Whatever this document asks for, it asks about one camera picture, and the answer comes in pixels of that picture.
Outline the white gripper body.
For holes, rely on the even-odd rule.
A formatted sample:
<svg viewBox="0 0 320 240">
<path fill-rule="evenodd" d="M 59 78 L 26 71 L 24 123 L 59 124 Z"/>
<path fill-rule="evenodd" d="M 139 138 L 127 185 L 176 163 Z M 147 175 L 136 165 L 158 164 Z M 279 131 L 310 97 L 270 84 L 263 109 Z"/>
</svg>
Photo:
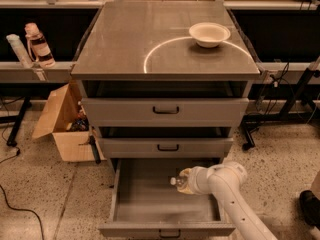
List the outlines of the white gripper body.
<svg viewBox="0 0 320 240">
<path fill-rule="evenodd" d="M 209 186 L 209 176 L 212 174 L 211 168 L 196 166 L 189 173 L 188 186 L 195 195 L 211 194 Z"/>
</svg>

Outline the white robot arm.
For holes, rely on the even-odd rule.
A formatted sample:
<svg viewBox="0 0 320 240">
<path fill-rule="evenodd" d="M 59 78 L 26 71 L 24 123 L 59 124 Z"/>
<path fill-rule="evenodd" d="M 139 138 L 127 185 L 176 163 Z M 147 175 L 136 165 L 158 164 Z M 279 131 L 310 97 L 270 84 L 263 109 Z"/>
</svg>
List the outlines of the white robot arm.
<svg viewBox="0 0 320 240">
<path fill-rule="evenodd" d="M 247 176 L 241 164 L 228 161 L 208 168 L 186 168 L 170 184 L 184 194 L 212 194 L 245 240 L 278 240 L 240 193 Z"/>
</svg>

